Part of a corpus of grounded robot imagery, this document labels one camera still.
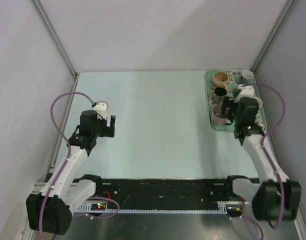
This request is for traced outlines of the mauve purple mug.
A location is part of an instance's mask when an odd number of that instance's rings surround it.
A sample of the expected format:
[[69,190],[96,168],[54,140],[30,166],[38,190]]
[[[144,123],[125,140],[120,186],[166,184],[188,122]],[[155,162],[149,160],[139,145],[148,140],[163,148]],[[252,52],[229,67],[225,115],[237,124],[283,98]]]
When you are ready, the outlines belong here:
[[233,124],[233,120],[228,115],[229,109],[226,108],[224,111],[222,111],[222,106],[220,104],[215,105],[213,107],[212,113],[211,113],[211,123],[217,125],[217,126],[230,126]]

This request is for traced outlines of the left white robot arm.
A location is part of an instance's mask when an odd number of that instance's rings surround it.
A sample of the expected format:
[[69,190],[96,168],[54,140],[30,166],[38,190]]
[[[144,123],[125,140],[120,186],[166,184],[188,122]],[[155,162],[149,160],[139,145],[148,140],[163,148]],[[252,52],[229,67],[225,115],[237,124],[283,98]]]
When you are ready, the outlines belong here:
[[64,235],[72,222],[75,211],[89,197],[97,200],[104,188],[93,178],[84,177],[72,186],[75,174],[89,157],[98,138],[115,136],[116,117],[106,117],[103,110],[85,110],[80,124],[67,139],[67,150],[58,168],[39,193],[26,199],[29,227],[32,230]]

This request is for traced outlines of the beige wooden mug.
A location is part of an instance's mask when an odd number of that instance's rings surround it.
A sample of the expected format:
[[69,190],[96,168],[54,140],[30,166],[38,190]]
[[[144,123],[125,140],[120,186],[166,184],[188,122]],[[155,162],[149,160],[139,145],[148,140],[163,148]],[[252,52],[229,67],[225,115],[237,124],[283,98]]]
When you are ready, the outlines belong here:
[[211,78],[211,84],[214,89],[224,88],[225,90],[228,90],[229,76],[222,71],[216,72]]

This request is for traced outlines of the grey mug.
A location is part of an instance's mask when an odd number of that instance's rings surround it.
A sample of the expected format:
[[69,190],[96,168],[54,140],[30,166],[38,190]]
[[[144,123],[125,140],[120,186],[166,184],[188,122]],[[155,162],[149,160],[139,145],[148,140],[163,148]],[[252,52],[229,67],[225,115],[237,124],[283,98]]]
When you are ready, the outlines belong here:
[[240,83],[241,84],[249,84],[252,82],[252,80],[254,79],[254,73],[250,70],[243,70],[241,72],[241,80]]

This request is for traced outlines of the black striped mug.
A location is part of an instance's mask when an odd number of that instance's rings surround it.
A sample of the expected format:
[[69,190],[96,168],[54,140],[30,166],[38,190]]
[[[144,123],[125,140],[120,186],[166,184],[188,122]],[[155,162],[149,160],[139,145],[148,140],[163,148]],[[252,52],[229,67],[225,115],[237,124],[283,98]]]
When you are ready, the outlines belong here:
[[217,87],[213,93],[213,100],[215,104],[221,104],[227,95],[227,90],[224,87]]

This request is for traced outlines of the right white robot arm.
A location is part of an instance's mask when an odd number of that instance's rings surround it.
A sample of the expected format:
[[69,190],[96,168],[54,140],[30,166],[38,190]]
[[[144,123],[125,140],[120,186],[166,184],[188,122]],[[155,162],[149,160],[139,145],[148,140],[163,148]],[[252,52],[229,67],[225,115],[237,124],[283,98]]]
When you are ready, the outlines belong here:
[[234,201],[242,197],[252,205],[254,217],[260,221],[293,221],[297,217],[302,188],[290,180],[269,152],[262,128],[255,122],[258,103],[254,98],[238,101],[225,97],[221,112],[234,123],[234,137],[250,156],[259,184],[245,176],[232,176],[224,187],[224,196]]

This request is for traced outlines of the salmon pink mug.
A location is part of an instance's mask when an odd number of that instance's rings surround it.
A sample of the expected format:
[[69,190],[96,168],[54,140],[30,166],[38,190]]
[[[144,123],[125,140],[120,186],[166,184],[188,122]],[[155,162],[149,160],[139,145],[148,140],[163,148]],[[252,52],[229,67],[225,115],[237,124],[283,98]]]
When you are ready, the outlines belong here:
[[255,97],[255,100],[257,101],[258,108],[261,108],[263,106],[263,101],[258,97]]

